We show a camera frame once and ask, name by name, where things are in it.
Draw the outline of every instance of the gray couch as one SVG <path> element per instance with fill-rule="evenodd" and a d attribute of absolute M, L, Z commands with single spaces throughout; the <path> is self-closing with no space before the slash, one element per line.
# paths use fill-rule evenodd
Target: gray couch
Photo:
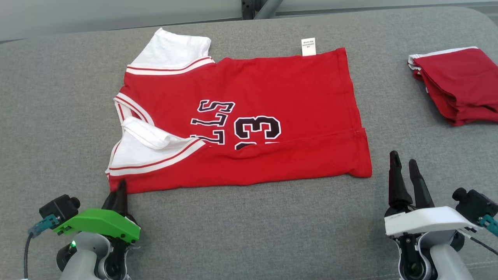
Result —
<path fill-rule="evenodd" d="M 414 8 L 165 29 L 210 37 L 216 61 L 300 54 L 309 37 L 317 52 L 346 47 L 373 176 L 131 195 L 142 226 L 141 249 L 129 255 L 133 279 L 398 279 L 396 247 L 383 228 L 393 149 L 408 186 L 407 162 L 418 160 L 437 206 L 454 206 L 457 187 L 498 200 L 498 126 L 451 127 L 406 65 L 412 53 L 474 45 L 498 62 L 498 28 L 479 12 Z M 121 135 L 112 98 L 155 30 L 0 45 L 0 279 L 22 278 L 26 231 L 39 207 L 64 193 L 81 209 L 103 203 L 104 170 Z M 488 232 L 476 236 L 498 248 Z M 51 232 L 34 239 L 30 278 L 57 279 L 55 254 L 70 241 Z M 460 255 L 475 279 L 496 279 L 495 255 L 469 241 Z"/>

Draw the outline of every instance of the white label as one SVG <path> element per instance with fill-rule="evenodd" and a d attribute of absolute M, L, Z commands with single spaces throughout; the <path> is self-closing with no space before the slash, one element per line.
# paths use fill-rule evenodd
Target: white label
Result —
<path fill-rule="evenodd" d="M 302 39 L 301 47 L 303 49 L 303 56 L 315 55 L 315 38 Z"/>

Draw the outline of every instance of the basketball jersey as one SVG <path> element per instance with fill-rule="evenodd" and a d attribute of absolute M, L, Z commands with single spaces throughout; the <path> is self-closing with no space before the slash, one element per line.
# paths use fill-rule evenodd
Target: basketball jersey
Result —
<path fill-rule="evenodd" d="M 215 63 L 210 43 L 159 29 L 127 67 L 111 190 L 372 175 L 345 49 Z"/>

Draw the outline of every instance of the jersey number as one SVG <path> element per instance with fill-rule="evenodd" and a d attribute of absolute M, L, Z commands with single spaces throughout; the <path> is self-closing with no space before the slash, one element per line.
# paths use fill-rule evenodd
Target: jersey number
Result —
<path fill-rule="evenodd" d="M 190 124 L 192 125 L 202 125 L 202 126 L 217 126 L 224 127 L 227 122 L 228 114 L 232 112 L 235 107 L 234 102 L 218 102 L 209 100 L 201 100 L 199 103 L 198 112 L 207 112 L 218 110 L 216 113 L 216 120 L 206 121 L 200 119 L 192 119 Z M 280 133 L 280 122 L 274 117 L 268 116 L 257 116 L 257 117 L 247 117 L 238 118 L 234 122 L 235 135 L 245 141 L 241 141 L 235 145 L 235 149 L 241 149 L 247 145 L 256 144 L 256 142 L 249 141 L 251 132 L 261 132 L 264 130 L 264 138 L 266 140 L 276 139 Z M 212 137 L 206 137 L 201 135 L 192 134 L 190 137 L 197 137 L 211 143 L 216 143 L 218 145 L 225 144 L 225 130 L 213 130 Z"/>

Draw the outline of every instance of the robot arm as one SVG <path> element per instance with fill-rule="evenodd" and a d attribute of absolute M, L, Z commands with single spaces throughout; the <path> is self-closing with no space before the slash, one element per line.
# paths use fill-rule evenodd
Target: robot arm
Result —
<path fill-rule="evenodd" d="M 140 237 L 140 226 L 128 213 L 126 182 L 109 194 L 102 209 L 78 213 L 79 206 L 68 195 L 54 199 L 40 208 L 44 220 L 30 231 L 39 235 L 50 227 L 58 235 L 79 232 L 57 253 L 60 279 L 130 280 L 126 255 Z"/>
<path fill-rule="evenodd" d="M 406 191 L 401 162 L 396 151 L 390 153 L 389 208 L 385 213 L 386 234 L 399 248 L 399 275 L 403 280 L 472 280 L 458 255 L 465 237 L 457 230 L 486 227 L 492 231 L 498 206 L 482 194 L 460 188 L 453 198 L 456 210 L 435 207 L 417 162 L 409 162 L 415 206 Z"/>

